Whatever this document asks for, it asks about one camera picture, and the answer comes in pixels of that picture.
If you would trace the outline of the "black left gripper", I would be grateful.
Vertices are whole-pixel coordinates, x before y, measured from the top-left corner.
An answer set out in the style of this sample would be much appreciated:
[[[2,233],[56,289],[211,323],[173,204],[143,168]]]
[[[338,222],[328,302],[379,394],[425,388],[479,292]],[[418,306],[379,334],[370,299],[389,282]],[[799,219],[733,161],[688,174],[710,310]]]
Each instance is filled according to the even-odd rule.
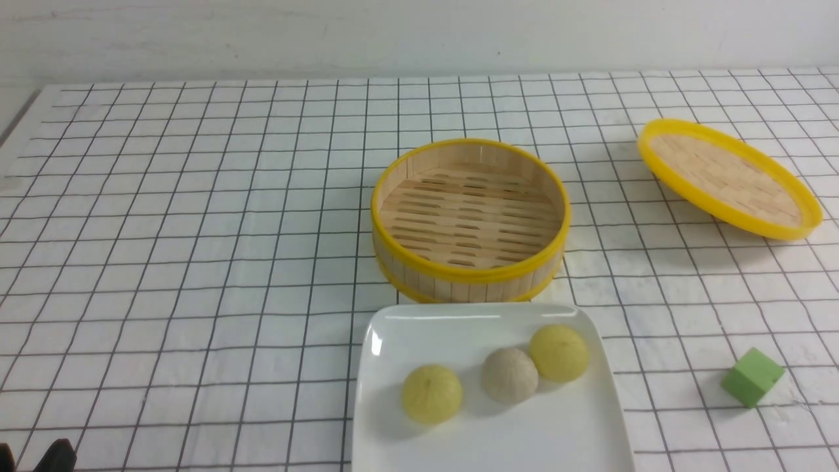
[[[57,439],[44,453],[34,472],[73,472],[77,460],[76,451],[68,439]],[[8,443],[1,443],[1,471],[19,471]]]

